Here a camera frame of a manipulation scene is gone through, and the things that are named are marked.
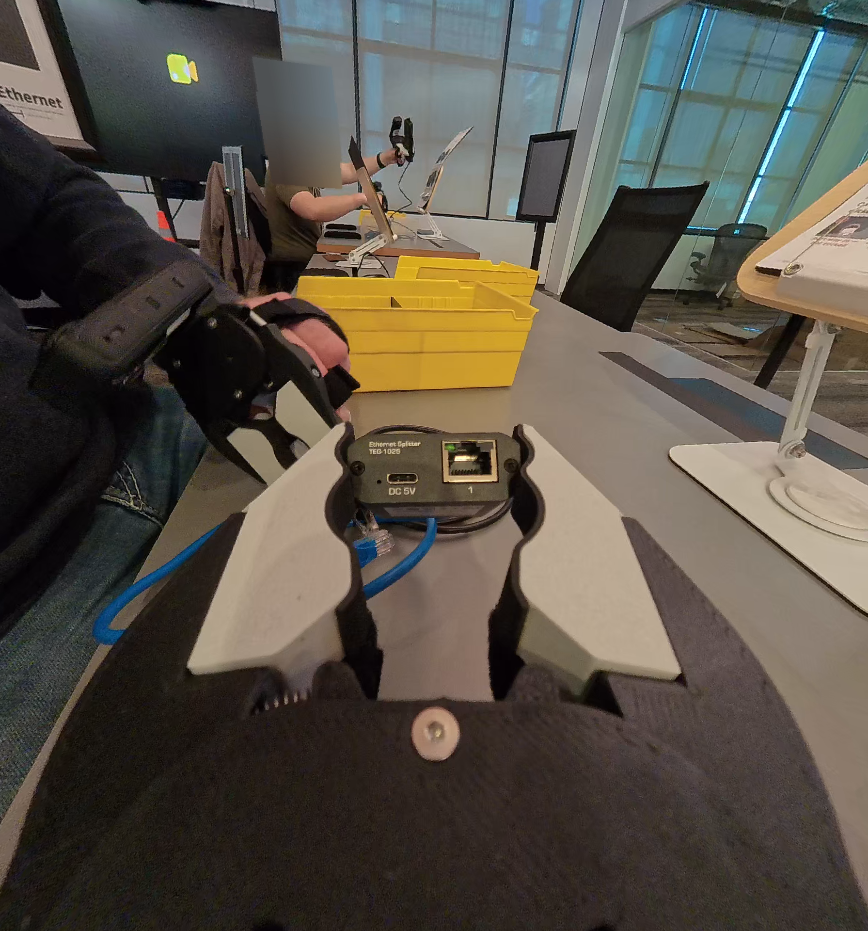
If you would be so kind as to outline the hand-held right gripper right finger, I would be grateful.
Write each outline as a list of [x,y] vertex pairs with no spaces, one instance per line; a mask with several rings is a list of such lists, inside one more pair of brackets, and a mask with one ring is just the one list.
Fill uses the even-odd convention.
[[532,425],[513,439],[514,547],[489,616],[489,687],[504,700],[521,669],[548,670],[576,696],[600,674],[677,681],[679,659],[624,515]]

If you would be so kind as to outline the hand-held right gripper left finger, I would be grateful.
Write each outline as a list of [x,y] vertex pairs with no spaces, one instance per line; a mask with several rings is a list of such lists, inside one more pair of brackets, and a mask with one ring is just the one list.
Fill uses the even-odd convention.
[[336,425],[245,509],[187,662],[194,676],[271,669],[294,690],[345,662],[377,698],[383,653],[346,530],[357,510]]

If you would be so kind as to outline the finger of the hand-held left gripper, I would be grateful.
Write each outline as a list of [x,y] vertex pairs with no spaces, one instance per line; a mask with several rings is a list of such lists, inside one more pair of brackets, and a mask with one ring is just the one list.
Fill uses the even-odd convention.
[[261,334],[266,373],[259,391],[259,416],[274,416],[296,440],[314,446],[335,425],[349,420],[347,403],[360,383],[341,368],[321,375],[311,355],[288,343],[274,324]]
[[203,431],[221,455],[264,486],[275,483],[298,461],[293,448],[297,438],[274,416],[244,425],[215,421],[204,425]]

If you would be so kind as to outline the black ethernet splitter box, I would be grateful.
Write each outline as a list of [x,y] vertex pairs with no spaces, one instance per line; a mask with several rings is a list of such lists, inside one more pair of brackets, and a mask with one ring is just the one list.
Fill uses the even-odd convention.
[[519,443],[501,432],[382,428],[347,449],[358,506],[377,518],[458,522],[511,499]]

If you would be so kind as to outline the person's left hand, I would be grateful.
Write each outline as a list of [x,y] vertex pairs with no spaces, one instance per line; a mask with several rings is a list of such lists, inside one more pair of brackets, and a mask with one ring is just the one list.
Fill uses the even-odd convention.
[[241,299],[258,319],[279,328],[288,343],[305,350],[321,375],[330,369],[351,370],[345,333],[323,310],[286,292]]

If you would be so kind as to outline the large yellow plastic bin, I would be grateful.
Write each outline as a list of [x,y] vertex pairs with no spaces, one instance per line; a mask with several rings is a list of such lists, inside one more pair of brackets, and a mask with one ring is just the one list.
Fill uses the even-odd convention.
[[346,333],[364,393],[509,387],[538,312],[452,280],[304,275],[297,295]]

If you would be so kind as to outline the brown jacket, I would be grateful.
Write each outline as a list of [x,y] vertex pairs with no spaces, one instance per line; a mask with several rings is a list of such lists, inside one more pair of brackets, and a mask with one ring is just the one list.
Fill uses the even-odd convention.
[[229,217],[223,164],[213,162],[207,173],[206,194],[199,233],[199,255],[227,285],[239,292],[237,270],[244,281],[245,296],[260,292],[271,237],[265,210],[265,196],[249,169],[244,170],[249,235],[240,237],[234,253],[234,228]]

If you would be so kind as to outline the wooden document stand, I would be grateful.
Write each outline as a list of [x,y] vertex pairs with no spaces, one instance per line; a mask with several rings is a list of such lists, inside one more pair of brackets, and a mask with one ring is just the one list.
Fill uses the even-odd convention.
[[794,293],[758,260],[786,246],[868,182],[868,160],[745,260],[738,275],[752,302],[813,320],[780,439],[677,446],[672,462],[868,616],[868,485],[809,453],[812,404],[836,336],[868,333],[868,277],[858,287]]
[[336,262],[337,267],[357,270],[364,259],[379,250],[393,245],[396,234],[393,232],[390,221],[381,204],[380,195],[372,185],[370,172],[360,153],[355,139],[350,139],[348,148],[350,161],[355,170],[361,192],[364,193],[367,205],[377,225],[377,234],[373,238],[364,238],[358,248],[351,250],[345,260]]
[[446,241],[448,239],[448,237],[443,234],[443,232],[440,230],[440,227],[436,223],[431,212],[431,205],[433,197],[435,196],[435,193],[437,192],[440,185],[440,181],[442,180],[448,159],[456,150],[456,148],[472,132],[473,129],[473,126],[465,128],[450,140],[444,150],[440,153],[427,177],[426,185],[421,192],[417,203],[418,213],[425,219],[427,223],[427,227],[419,227],[417,230],[417,236],[420,239],[432,242]]

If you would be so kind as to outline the brown wooden table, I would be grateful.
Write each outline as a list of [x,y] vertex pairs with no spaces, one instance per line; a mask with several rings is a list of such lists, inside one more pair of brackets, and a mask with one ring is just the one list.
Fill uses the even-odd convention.
[[340,238],[335,230],[324,231],[316,245],[316,257],[309,262],[310,268],[330,268],[350,276],[380,273],[393,276],[398,259],[477,260],[479,252],[450,239],[426,239],[413,229],[396,223],[393,237],[371,225],[358,227],[357,239]]

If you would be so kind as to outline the person's dark sweater torso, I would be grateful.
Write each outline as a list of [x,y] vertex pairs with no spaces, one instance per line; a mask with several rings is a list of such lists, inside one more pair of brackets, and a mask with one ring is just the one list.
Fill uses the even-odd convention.
[[104,399],[55,407],[30,389],[39,344],[0,286],[0,626],[44,588],[111,478],[117,431]]

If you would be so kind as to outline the black mesh office chair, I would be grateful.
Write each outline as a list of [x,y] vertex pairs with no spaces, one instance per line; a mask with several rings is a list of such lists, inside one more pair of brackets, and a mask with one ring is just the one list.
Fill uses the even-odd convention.
[[562,304],[619,332],[639,309],[709,187],[620,185],[559,296]]

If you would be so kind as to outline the black display on pole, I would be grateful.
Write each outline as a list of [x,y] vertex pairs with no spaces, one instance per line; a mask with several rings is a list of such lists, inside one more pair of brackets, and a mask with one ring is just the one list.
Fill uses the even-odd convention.
[[546,227],[557,222],[574,146],[574,129],[529,138],[515,220],[534,226],[530,267],[540,267]]

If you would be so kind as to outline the grey office chair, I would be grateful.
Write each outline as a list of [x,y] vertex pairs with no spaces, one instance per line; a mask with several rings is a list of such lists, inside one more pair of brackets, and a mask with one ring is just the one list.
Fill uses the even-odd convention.
[[737,293],[737,275],[747,256],[767,237],[767,227],[754,223],[719,226],[708,254],[694,251],[689,263],[692,284],[714,293],[719,306],[727,307]]

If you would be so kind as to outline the printed instruction sheet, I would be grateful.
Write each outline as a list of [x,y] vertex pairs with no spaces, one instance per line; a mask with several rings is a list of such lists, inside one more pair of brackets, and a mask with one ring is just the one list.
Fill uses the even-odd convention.
[[815,285],[858,287],[868,277],[868,182],[822,220],[756,263],[794,293]]

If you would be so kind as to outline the framed wall poster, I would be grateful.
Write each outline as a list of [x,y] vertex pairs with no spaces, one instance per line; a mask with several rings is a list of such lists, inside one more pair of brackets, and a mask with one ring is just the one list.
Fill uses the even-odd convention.
[[59,2],[0,1],[0,103],[69,157],[101,160]]

